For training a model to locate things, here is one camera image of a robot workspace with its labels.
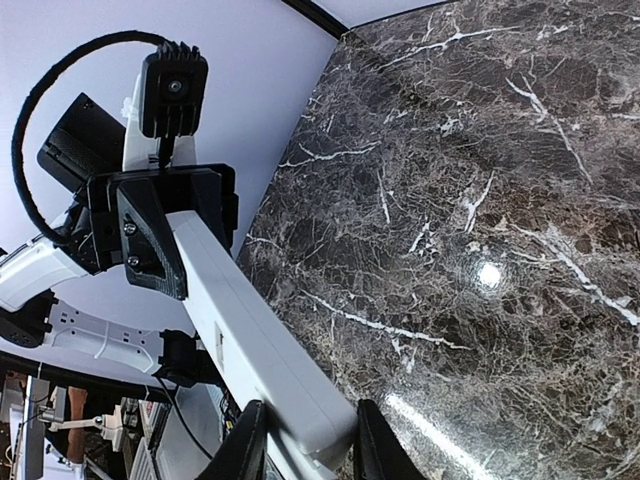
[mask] black strip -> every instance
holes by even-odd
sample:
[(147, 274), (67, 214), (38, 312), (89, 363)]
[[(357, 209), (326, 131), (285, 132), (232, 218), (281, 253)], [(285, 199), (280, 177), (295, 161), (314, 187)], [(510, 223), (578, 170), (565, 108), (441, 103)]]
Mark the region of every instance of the black strip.
[(417, 12), (417, 11), (420, 11), (420, 10), (426, 10), (427, 8), (441, 7), (442, 5), (445, 5), (447, 3), (455, 3), (455, 2), (459, 2), (459, 1), (460, 0), (440, 0), (438, 3), (434, 3), (432, 5), (423, 5), (422, 7), (416, 7), (416, 8), (411, 8), (409, 10), (403, 10), (402, 12), (394, 13), (392, 15), (387, 15), (386, 17), (380, 17), (380, 18), (377, 18), (375, 20), (371, 20), (369, 22), (363, 23), (362, 25), (358, 25), (357, 27), (353, 27), (352, 30), (355, 30), (356, 28), (360, 28), (360, 27), (366, 27), (367, 25), (371, 25), (372, 23), (378, 23), (378, 22), (381, 22), (383, 20), (389, 20), (390, 18), (399, 17), (400, 15), (406, 15), (406, 14)]
[(24, 373), (25, 375), (47, 380), (54, 385), (67, 385), (84, 388), (85, 390), (102, 390), (122, 397), (140, 400), (146, 399), (151, 402), (167, 402), (167, 397), (164, 392), (156, 387), (147, 387), (145, 385), (137, 385), (86, 373), (74, 372), (46, 363), (41, 364), (40, 362), (28, 360), (7, 352), (0, 352), (0, 366), (5, 370)]
[(301, 15), (305, 16), (332, 37), (340, 40), (349, 29), (333, 15), (311, 0), (282, 0)]

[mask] white backdrop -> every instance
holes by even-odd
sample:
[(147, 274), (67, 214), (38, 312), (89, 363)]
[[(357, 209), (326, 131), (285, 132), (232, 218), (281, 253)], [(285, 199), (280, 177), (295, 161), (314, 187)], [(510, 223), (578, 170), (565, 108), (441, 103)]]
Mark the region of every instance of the white backdrop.
[[(321, 0), (354, 26), (438, 0)], [(240, 195), (237, 253), (296, 123), (336, 41), (281, 0), (5, 0), (0, 2), (0, 246), (11, 251), (37, 232), (13, 185), (10, 135), (29, 90), (76, 46), (105, 33), (137, 29), (198, 45), (209, 62), (202, 120), (196, 135), (200, 163), (237, 172)], [(41, 170), (36, 153), (76, 96), (85, 92), (120, 121), (148, 45), (118, 45), (83, 59), (38, 106), (27, 131), (25, 170), (49, 221), (70, 194)], [(57, 288), (71, 305), (135, 328), (193, 331), (182, 305), (129, 286), (121, 268)], [(53, 348), (0, 350), (122, 380), (150, 381), (133, 369)]]

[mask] person's arm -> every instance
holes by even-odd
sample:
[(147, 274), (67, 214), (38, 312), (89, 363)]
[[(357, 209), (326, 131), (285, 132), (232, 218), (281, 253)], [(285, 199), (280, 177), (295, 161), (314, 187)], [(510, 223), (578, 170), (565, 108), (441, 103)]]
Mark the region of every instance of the person's arm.
[[(81, 388), (69, 387), (67, 394), (71, 403), (71, 421), (84, 420), (84, 405), (87, 401), (87, 391)], [(84, 429), (69, 430), (69, 447), (67, 460), (71, 463), (84, 462)]]

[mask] bolt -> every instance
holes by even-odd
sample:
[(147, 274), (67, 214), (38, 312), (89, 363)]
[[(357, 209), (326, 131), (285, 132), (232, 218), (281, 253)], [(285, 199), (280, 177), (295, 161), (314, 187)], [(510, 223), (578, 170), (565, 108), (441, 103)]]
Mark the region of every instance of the bolt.
[(131, 255), (129, 258), (127, 258), (127, 264), (129, 264), (130, 267), (137, 267), (138, 265), (140, 265), (140, 257)]
[(138, 226), (133, 222), (127, 222), (124, 224), (124, 227), (122, 229), (124, 230), (124, 234), (127, 237), (130, 237), (138, 231)]
[(178, 93), (180, 90), (182, 90), (182, 82), (180, 80), (174, 80), (169, 83), (169, 91), (171, 93)]

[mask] marble table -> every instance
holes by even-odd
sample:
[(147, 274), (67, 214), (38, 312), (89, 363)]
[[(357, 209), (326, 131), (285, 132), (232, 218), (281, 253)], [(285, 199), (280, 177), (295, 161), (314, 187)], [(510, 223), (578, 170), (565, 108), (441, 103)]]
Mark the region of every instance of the marble table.
[(427, 478), (638, 479), (639, 231), (640, 4), (468, 0), (344, 38), (240, 264)]

